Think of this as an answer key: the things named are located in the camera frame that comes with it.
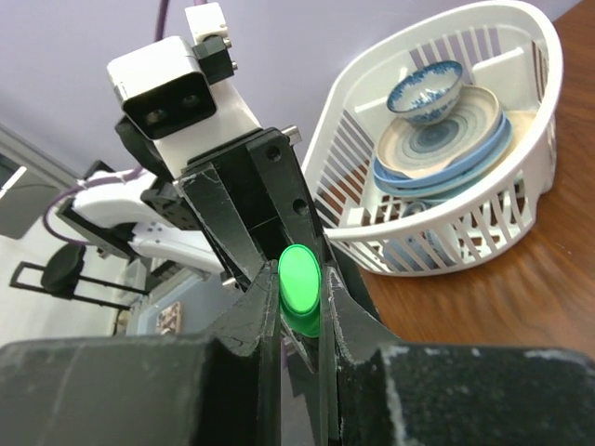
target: wooden surface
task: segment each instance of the wooden surface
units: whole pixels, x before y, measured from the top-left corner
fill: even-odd
[[[564,52],[558,173],[529,234],[475,269],[364,273],[382,320],[410,341],[563,346],[595,358],[595,0],[556,21]]]

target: laundry basket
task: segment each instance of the laundry basket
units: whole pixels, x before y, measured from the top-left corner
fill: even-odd
[[[394,118],[386,97],[407,74],[444,59],[461,62],[469,84],[499,85],[505,109],[532,109],[535,119],[477,184],[403,216],[409,203],[381,192],[370,168]],[[501,60],[514,60],[504,65],[514,70],[502,72]],[[535,224],[537,201],[552,186],[561,85],[558,35],[539,9],[519,1],[452,9],[364,52],[335,81],[303,164],[330,242],[364,269],[392,276],[442,274],[502,254]]]

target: patterned bowl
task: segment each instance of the patterned bowl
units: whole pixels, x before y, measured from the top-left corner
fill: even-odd
[[[462,76],[463,66],[454,60],[432,63],[395,86],[387,107],[414,125],[439,123],[458,101]]]

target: green cap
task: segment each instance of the green cap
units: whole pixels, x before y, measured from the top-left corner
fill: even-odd
[[[302,244],[287,246],[279,258],[281,311],[292,330],[307,337],[320,333],[320,287],[314,253]]]

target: dish rack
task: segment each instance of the dish rack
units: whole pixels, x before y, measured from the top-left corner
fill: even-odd
[[[386,98],[407,74],[447,59],[463,64],[467,84],[492,88],[505,110],[533,110],[535,119],[477,184],[401,217],[409,202],[381,192],[371,169],[375,142],[394,119]],[[502,254],[533,227],[552,187],[561,86],[558,34],[520,1],[452,9],[371,47],[335,81],[302,166],[328,239],[364,269],[391,276],[443,274]]]

